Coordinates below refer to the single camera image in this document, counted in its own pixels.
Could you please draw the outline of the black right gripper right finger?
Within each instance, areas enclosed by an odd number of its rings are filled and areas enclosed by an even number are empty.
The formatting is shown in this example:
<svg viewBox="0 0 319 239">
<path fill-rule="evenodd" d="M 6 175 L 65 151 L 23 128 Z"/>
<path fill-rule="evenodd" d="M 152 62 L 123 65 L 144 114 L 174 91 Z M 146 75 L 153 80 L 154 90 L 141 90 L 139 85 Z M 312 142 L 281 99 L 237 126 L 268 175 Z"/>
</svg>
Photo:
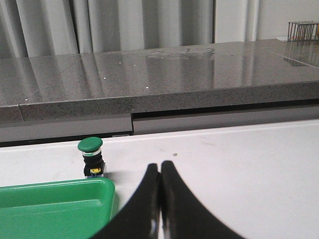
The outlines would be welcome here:
<svg viewBox="0 0 319 239">
<path fill-rule="evenodd" d="M 165 239 L 241 239 L 195 197 L 172 161 L 161 164 L 162 220 Z"/>
</svg>

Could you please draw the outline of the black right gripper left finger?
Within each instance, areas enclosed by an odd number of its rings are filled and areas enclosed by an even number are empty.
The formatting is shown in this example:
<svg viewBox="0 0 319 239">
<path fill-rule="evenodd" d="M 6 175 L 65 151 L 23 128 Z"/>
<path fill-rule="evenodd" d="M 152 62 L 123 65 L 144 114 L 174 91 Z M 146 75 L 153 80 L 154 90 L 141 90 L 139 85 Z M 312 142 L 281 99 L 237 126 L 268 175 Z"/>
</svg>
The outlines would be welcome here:
<svg viewBox="0 0 319 239">
<path fill-rule="evenodd" d="M 94 239 L 157 239 L 160 205 L 158 166 L 151 163 L 134 194 Z"/>
</svg>

